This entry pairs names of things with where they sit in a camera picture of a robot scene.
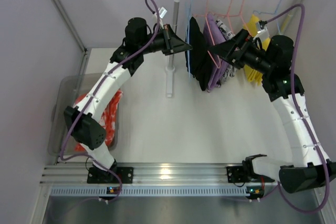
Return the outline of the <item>light blue wire hanger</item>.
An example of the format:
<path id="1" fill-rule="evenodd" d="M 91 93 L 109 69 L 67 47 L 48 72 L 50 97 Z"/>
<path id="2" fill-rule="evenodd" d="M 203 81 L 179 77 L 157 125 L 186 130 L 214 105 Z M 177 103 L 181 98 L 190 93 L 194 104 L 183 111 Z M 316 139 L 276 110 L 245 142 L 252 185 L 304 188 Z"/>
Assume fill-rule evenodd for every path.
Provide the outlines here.
<path id="1" fill-rule="evenodd" d="M 189 4 L 186 6 L 186 42 L 190 43 L 190 20 L 192 17 L 192 2 L 193 0 L 189 0 Z M 191 51 L 187 51 L 187 72 L 188 72 L 188 81 L 191 81 Z"/>

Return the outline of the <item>orange white patterned trousers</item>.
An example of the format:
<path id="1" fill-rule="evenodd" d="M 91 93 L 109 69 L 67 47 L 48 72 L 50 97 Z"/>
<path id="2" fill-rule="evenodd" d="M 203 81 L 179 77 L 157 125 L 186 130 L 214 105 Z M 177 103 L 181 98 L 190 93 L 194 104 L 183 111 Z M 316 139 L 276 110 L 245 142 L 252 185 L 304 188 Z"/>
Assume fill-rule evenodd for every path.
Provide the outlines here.
<path id="1" fill-rule="evenodd" d="M 84 99 L 84 97 L 87 94 L 80 95 L 76 101 L 75 105 L 77 105 L 80 101 Z M 119 89 L 116 94 L 113 96 L 109 104 L 106 106 L 101 119 L 99 121 L 99 124 L 105 129 L 106 131 L 106 138 L 105 143 L 108 147 L 108 149 L 113 149 L 114 146 L 117 143 L 116 137 L 117 137 L 117 116 L 118 116 L 118 106 L 119 102 L 123 96 L 123 92 Z M 81 119 L 77 122 L 73 133 L 78 128 L 78 126 L 81 126 Z M 74 147 L 72 147 L 72 150 L 76 153 L 84 152 L 84 148 L 80 145 L 80 143 L 76 143 Z"/>

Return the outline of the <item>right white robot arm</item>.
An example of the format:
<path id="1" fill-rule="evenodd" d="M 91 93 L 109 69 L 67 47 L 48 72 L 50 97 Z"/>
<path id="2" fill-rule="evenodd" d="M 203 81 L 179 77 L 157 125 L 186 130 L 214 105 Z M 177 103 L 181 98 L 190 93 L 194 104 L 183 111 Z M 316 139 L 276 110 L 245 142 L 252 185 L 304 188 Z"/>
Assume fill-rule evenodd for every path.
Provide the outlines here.
<path id="1" fill-rule="evenodd" d="M 249 66 L 262 73 L 262 87 L 268 94 L 289 140 L 292 161 L 277 161 L 264 154 L 246 158 L 252 175 L 277 180 L 290 193 L 315 189 L 335 179 L 332 162 L 318 141 L 308 114 L 304 88 L 297 75 L 291 76 L 294 42 L 284 35 L 271 38 L 264 49 L 247 30 L 232 39 L 209 47 L 231 66 Z"/>

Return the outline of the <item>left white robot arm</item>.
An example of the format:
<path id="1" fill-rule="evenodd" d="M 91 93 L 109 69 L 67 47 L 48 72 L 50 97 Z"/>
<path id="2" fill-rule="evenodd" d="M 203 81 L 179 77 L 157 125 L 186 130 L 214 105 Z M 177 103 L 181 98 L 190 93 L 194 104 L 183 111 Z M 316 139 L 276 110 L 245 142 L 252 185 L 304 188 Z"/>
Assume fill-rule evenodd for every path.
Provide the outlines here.
<path id="1" fill-rule="evenodd" d="M 144 55 L 161 51 L 169 56 L 191 49 L 192 46 L 179 38 L 169 24 L 155 24 L 154 32 L 149 33 L 144 18 L 128 21 L 121 46 L 113 53 L 96 84 L 79 103 L 64 110 L 66 137 L 73 137 L 84 148 L 84 156 L 93 161 L 88 184 L 121 181 L 117 175 L 117 161 L 105 143 L 107 132 L 99 121 L 117 91 L 143 64 Z"/>

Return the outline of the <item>purple trousers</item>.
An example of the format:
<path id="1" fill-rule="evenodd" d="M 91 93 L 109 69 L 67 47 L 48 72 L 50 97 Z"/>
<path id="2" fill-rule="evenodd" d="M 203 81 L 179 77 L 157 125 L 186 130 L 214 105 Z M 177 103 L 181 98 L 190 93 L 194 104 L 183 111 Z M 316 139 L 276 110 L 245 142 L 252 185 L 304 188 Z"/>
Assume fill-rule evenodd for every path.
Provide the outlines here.
<path id="1" fill-rule="evenodd" d="M 220 87 L 230 77 L 233 77 L 235 70 L 225 59 L 223 44 L 233 37 L 232 31 L 220 20 L 215 19 L 214 15 L 208 13 L 205 19 L 203 35 L 211 58 L 211 75 L 207 84 L 208 92 Z"/>

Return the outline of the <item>pink hanger with yellow trousers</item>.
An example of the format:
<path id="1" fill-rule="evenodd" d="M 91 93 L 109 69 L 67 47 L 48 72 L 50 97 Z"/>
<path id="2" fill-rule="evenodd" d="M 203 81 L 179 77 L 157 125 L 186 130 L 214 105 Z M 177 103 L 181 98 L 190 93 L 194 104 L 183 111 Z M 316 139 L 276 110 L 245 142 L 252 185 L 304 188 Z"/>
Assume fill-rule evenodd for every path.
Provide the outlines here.
<path id="1" fill-rule="evenodd" d="M 246 0 L 242 0 L 238 15 L 239 15 L 239 18 L 240 18 L 241 22 L 243 23 L 243 28 L 246 29 L 249 32 L 249 34 L 252 36 L 252 33 L 251 33 L 250 29 L 249 29 L 249 26 L 246 23 L 245 18 L 244 18 L 244 15 L 245 15 L 245 3 L 246 3 Z"/>

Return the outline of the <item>empty light blue hanger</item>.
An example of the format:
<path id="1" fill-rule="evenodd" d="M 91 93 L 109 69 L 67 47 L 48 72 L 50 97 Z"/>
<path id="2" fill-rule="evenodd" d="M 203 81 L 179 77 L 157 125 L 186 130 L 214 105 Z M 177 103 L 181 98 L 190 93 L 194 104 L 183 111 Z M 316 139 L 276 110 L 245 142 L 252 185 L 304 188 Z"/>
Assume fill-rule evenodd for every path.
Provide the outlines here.
<path id="1" fill-rule="evenodd" d="M 276 7 L 275 7 L 275 9 L 273 11 L 271 11 L 271 12 L 262 12 L 262 11 L 258 11 L 258 10 L 253 10 L 253 14 L 254 15 L 271 15 L 271 16 L 276 16 L 277 13 L 278 13 L 278 9 L 279 9 L 279 7 L 281 5 L 281 2 L 282 2 L 282 0 L 279 0 L 278 3 L 277 3 L 277 5 L 276 5 Z M 278 19 L 276 19 L 276 25 L 277 25 L 278 34 L 282 35 Z"/>

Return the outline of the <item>pink hanger with patterned trousers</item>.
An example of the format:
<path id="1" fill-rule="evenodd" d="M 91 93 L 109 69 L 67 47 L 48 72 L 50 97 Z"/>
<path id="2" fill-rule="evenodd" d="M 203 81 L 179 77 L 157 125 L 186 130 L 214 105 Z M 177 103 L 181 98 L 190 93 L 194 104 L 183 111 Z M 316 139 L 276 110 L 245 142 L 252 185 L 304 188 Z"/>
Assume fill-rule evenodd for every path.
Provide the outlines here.
<path id="1" fill-rule="evenodd" d="M 244 4 L 245 4 L 245 0 L 242 0 L 239 10 L 237 13 L 233 13 L 232 12 L 232 8 L 234 6 L 234 1 L 235 0 L 230 0 L 227 11 L 225 14 L 220 14 L 220 13 L 213 13 L 215 16 L 222 18 L 223 20 L 227 19 L 229 28 L 232 32 L 234 32 L 234 28 L 233 28 L 233 23 L 232 20 L 234 20 L 235 18 L 239 18 L 240 21 L 244 24 L 244 18 L 243 18 L 243 8 L 244 8 Z"/>

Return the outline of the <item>yellow trousers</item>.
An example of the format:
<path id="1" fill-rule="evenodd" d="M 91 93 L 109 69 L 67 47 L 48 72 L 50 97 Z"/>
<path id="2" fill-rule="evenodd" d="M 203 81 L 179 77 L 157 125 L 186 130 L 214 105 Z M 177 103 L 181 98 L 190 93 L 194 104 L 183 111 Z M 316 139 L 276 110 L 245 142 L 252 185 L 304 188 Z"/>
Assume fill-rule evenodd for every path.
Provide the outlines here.
<path id="1" fill-rule="evenodd" d="M 244 29 L 248 30 L 249 33 L 255 37 L 257 35 L 256 23 L 259 21 L 259 18 L 254 14 L 251 15 L 249 22 L 244 24 Z M 267 50 L 270 43 L 270 38 L 267 37 L 261 40 L 262 47 L 264 50 Z M 257 70 L 254 70 L 248 65 L 244 66 L 244 73 L 248 82 L 256 83 L 258 86 L 262 84 L 262 74 Z"/>

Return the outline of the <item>translucent grey plastic bin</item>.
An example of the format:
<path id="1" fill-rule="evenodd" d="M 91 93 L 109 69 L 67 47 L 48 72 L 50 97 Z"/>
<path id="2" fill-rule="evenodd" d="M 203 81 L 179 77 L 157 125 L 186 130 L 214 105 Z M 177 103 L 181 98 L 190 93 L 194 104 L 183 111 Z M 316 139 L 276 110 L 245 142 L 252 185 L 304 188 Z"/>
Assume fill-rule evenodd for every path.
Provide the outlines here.
<path id="1" fill-rule="evenodd" d="M 93 73 L 81 76 L 68 76 L 61 81 L 58 91 L 57 102 L 54 107 L 54 118 L 48 143 L 48 153 L 50 155 L 57 156 L 60 153 L 61 145 L 67 134 L 67 127 L 64 119 L 65 108 L 69 105 L 75 105 L 76 99 L 82 94 L 87 94 L 100 77 L 101 77 L 100 73 Z M 117 116 L 117 137 L 116 137 L 117 142 L 118 142 L 118 127 L 119 127 L 118 116 Z"/>

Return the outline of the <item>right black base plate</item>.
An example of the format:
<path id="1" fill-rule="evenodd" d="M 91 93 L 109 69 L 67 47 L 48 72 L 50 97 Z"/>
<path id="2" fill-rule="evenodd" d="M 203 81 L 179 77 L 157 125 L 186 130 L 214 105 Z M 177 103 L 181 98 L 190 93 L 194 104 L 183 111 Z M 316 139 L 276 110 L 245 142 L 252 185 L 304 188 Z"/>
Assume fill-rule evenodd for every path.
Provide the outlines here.
<path id="1" fill-rule="evenodd" d="M 245 168 L 243 166 L 227 166 L 227 179 L 229 183 L 273 183 L 274 179 L 271 179 L 264 175 L 255 174 L 251 168 Z"/>

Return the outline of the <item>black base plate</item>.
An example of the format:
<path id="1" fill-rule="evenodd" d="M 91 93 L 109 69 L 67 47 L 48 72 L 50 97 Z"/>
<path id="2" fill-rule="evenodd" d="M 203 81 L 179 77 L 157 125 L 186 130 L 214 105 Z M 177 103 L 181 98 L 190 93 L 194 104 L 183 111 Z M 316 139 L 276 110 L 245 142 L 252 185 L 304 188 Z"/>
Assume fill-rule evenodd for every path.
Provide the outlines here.
<path id="1" fill-rule="evenodd" d="M 243 166 L 227 166 L 227 179 L 229 183 L 273 183 L 274 179 L 271 179 L 264 175 L 255 174 L 251 168 L 245 168 Z"/>
<path id="2" fill-rule="evenodd" d="M 117 167 L 114 172 L 123 184 L 133 183 L 133 167 Z M 88 184 L 118 184 L 118 179 L 108 171 L 101 170 L 95 166 L 89 168 Z"/>

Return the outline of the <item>aluminium mounting rail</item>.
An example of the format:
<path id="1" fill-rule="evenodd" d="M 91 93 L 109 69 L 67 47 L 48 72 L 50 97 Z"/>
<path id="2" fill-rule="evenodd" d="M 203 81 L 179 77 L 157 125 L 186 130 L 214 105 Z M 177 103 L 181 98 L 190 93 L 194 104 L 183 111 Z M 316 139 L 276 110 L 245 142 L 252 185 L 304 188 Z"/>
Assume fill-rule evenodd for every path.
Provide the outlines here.
<path id="1" fill-rule="evenodd" d="M 118 167 L 133 167 L 132 186 L 187 186 L 230 185 L 227 166 L 241 164 L 202 163 L 119 163 Z M 40 183 L 49 185 L 85 185 L 91 162 L 59 163 L 47 165 Z"/>

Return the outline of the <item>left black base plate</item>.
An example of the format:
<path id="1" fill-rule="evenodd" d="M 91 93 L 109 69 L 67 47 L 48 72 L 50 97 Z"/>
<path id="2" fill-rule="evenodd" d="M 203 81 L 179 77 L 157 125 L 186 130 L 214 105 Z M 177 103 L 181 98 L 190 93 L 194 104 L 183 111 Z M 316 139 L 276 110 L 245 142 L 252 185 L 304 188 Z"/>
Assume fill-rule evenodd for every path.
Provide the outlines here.
<path id="1" fill-rule="evenodd" d="M 114 172 L 123 184 L 133 183 L 133 167 L 117 167 Z M 89 168 L 88 184 L 118 184 L 118 179 L 108 171 L 101 170 L 95 166 Z"/>

